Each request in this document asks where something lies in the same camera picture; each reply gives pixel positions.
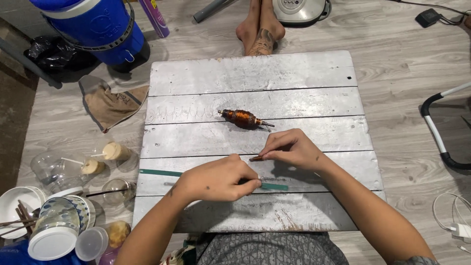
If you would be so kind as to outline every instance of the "leg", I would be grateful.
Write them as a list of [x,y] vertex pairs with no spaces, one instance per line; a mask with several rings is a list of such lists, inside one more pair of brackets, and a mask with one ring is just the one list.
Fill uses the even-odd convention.
[[260,11],[260,29],[248,55],[270,55],[273,52],[273,44],[284,37],[284,27],[276,19],[273,13],[273,1],[262,0]]
[[252,47],[257,32],[259,31],[260,22],[260,6],[261,0],[250,0],[249,15],[247,18],[235,29],[235,34],[244,44],[244,55],[247,56],[250,48]]

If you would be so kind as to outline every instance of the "plastic cup lid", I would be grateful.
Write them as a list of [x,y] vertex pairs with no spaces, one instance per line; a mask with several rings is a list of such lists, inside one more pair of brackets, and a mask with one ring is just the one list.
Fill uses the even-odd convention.
[[82,186],[71,188],[71,189],[66,189],[66,190],[60,191],[58,193],[52,194],[51,196],[49,196],[46,199],[46,201],[48,201],[49,199],[55,198],[55,197],[63,197],[63,196],[67,196],[67,195],[77,195],[77,194],[80,194],[82,192],[83,192],[83,187]]
[[48,228],[30,239],[28,254],[40,261],[63,257],[75,248],[77,236],[77,232],[69,227]]
[[94,260],[108,247],[108,234],[101,227],[92,227],[82,232],[75,244],[75,253],[83,261]]

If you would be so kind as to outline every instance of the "black power adapter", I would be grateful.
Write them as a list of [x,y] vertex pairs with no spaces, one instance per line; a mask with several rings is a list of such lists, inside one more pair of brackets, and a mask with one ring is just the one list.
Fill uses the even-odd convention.
[[418,16],[416,16],[415,20],[423,28],[427,28],[437,23],[441,18],[442,18],[442,15],[437,13],[433,8],[430,8],[420,13]]

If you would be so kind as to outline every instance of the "black plastic bag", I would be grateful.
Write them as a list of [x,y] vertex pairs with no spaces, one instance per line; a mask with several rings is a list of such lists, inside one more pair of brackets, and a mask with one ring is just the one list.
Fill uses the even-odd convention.
[[91,53],[76,50],[61,37],[40,36],[31,41],[31,47],[23,53],[39,68],[49,74],[79,71],[95,64]]

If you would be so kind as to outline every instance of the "spray can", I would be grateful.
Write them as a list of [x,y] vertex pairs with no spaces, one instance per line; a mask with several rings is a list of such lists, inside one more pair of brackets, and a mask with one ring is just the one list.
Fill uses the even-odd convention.
[[165,38],[170,34],[170,30],[165,23],[155,0],[139,0],[142,8],[144,9],[150,23],[154,27],[155,32],[160,38]]

